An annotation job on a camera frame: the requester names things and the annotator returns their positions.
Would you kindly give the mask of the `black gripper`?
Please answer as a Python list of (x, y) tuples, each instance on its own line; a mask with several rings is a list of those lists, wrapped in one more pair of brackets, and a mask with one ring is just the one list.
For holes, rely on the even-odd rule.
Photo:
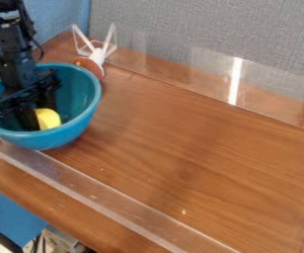
[(56, 91), (61, 87), (57, 69), (40, 72), (38, 80), (26, 88), (6, 88), (0, 94), (0, 118), (16, 116), (24, 130), (40, 130), (36, 109), (57, 110)]

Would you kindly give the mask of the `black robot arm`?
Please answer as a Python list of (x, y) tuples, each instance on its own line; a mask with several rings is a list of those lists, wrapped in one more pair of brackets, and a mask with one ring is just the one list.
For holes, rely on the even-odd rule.
[(37, 30), (24, 0), (0, 0), (0, 118), (10, 116), (24, 130), (40, 130), (37, 109), (56, 109), (57, 70), (41, 71), (33, 56)]

